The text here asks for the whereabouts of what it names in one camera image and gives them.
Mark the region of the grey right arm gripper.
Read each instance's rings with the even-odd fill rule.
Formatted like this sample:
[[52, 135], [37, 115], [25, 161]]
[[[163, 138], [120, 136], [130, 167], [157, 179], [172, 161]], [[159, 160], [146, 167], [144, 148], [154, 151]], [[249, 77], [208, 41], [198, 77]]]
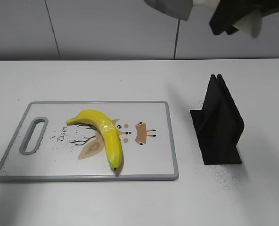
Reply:
[[[153, 9], [170, 17], [188, 21], [193, 8], [192, 0], [144, 0]], [[235, 22], [259, 11], [261, 17], [279, 12], [279, 0], [221, 0], [209, 22], [214, 35], [226, 32], [232, 35], [238, 31]]]

